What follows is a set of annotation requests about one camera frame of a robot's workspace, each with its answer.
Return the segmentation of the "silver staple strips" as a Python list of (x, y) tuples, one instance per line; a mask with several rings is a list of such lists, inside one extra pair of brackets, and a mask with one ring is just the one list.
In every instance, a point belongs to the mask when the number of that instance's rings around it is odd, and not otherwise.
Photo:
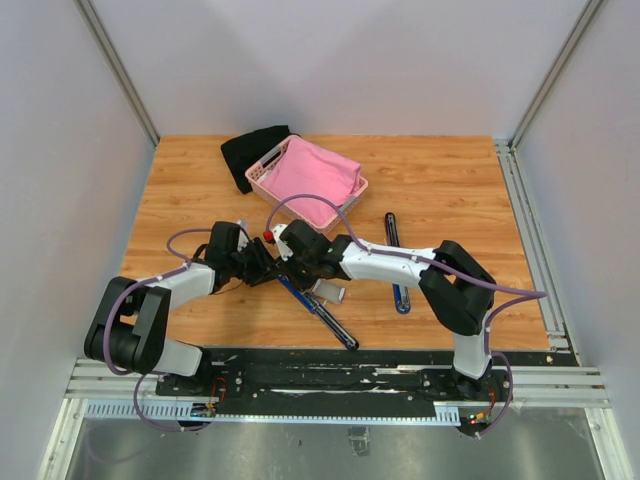
[(340, 305), (344, 299), (346, 289), (330, 281), (319, 279), (312, 291), (315, 296), (330, 303)]

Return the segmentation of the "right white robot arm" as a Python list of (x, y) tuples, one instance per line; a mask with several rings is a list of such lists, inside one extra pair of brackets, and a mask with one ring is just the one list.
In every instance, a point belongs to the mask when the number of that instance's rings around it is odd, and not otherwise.
[(282, 266), (297, 280), (377, 280), (420, 291), (453, 336), (455, 392), (474, 400), (487, 391), (492, 365), (487, 326), (495, 281), (459, 244), (406, 249), (352, 233), (330, 240), (300, 219), (269, 227), (264, 237), (277, 246)]

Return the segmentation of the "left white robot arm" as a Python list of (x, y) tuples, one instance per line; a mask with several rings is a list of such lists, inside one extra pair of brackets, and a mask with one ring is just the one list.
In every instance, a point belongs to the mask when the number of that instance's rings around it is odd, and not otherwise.
[(107, 284), (84, 341), (86, 357), (103, 362), (115, 375), (163, 373), (179, 376), (190, 394), (207, 393), (214, 383), (203, 348), (167, 337), (169, 315), (187, 303), (218, 293), (230, 280), (253, 287), (276, 278), (276, 261), (259, 238), (239, 223), (216, 222), (209, 240), (186, 256), (172, 247), (187, 229), (167, 241), (183, 263), (176, 269), (135, 280), (122, 276)]

